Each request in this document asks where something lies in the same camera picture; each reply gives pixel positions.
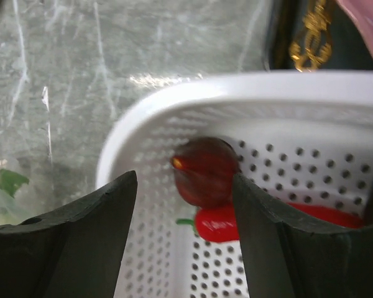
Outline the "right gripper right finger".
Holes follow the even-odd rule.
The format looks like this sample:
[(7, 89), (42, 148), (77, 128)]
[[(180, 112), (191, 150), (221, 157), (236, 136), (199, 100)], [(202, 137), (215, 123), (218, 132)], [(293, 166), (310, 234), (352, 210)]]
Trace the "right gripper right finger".
[(232, 190), (251, 297), (373, 297), (373, 224), (314, 218), (242, 174)]

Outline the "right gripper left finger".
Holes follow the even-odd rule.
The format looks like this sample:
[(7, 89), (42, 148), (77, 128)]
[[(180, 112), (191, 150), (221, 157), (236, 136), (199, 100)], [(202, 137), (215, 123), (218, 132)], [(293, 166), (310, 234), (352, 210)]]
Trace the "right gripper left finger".
[(0, 297), (113, 297), (137, 175), (18, 225), (0, 225)]

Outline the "red chili pepper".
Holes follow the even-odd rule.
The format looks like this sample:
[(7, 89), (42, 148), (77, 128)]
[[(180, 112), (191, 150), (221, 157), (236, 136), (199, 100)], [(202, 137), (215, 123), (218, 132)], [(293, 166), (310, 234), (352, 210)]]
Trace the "red chili pepper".
[[(317, 219), (347, 228), (361, 228), (363, 220), (336, 209), (319, 205), (291, 203), (292, 207)], [(234, 207), (231, 204), (214, 209), (200, 209), (193, 219), (177, 219), (177, 225), (189, 225), (195, 235), (208, 242), (225, 243), (239, 240)]]

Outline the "white radish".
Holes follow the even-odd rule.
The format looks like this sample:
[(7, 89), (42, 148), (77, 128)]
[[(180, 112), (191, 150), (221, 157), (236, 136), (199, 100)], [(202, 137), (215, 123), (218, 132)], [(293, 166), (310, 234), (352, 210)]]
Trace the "white radish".
[(17, 225), (28, 219), (30, 213), (15, 199), (17, 191), (28, 185), (29, 179), (17, 172), (0, 168), (0, 225)]

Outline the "dark red onion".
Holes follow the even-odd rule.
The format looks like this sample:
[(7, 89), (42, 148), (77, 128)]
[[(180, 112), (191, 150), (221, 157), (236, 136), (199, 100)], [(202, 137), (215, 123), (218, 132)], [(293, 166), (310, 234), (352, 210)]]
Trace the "dark red onion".
[(201, 208), (232, 201), (233, 176), (239, 173), (238, 156), (224, 140), (198, 137), (175, 149), (170, 159), (182, 199)]

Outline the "clear dotted zip bag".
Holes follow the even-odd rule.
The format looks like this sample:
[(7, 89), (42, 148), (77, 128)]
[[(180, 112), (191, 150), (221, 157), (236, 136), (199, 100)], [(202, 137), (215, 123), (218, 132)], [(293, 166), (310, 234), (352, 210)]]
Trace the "clear dotted zip bag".
[(43, 87), (41, 101), (47, 118), (45, 126), (42, 127), (47, 134), (47, 157), (26, 159), (25, 165), (20, 159), (0, 159), (0, 225), (17, 225), (35, 215), (50, 212), (62, 204), (57, 198), (53, 178), (52, 126), (47, 85)]

